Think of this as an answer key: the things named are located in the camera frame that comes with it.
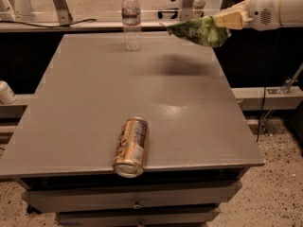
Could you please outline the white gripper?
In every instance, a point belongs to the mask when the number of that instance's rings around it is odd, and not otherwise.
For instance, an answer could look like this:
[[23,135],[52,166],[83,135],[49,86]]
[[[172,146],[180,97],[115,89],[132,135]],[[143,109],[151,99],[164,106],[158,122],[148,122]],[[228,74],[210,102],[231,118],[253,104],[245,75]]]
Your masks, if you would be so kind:
[[244,0],[213,17],[217,27],[243,29],[247,25],[258,31],[277,29],[279,0]]

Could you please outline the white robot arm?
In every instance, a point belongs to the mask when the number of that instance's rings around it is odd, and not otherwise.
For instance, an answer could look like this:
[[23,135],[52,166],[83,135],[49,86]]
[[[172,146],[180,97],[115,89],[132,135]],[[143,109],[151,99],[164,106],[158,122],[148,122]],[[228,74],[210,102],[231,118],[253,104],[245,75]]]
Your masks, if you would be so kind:
[[303,27],[303,0],[244,0],[213,16],[217,27],[264,31]]

